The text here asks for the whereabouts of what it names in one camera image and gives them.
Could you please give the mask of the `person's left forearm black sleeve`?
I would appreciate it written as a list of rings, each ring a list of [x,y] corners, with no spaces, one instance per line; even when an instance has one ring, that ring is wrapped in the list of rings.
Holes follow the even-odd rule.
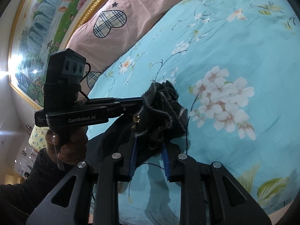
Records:
[[[1,224],[25,224],[34,209],[72,168],[66,164],[64,171],[59,170],[46,149],[42,149],[28,179],[22,184],[1,185]]]

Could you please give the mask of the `person's left hand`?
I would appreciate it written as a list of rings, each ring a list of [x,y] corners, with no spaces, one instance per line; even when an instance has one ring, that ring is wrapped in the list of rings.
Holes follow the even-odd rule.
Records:
[[[87,151],[87,130],[88,127],[81,127],[63,142],[59,135],[48,130],[45,139],[47,143],[46,152],[50,159],[56,164],[60,160],[68,165],[76,165],[83,161]]]

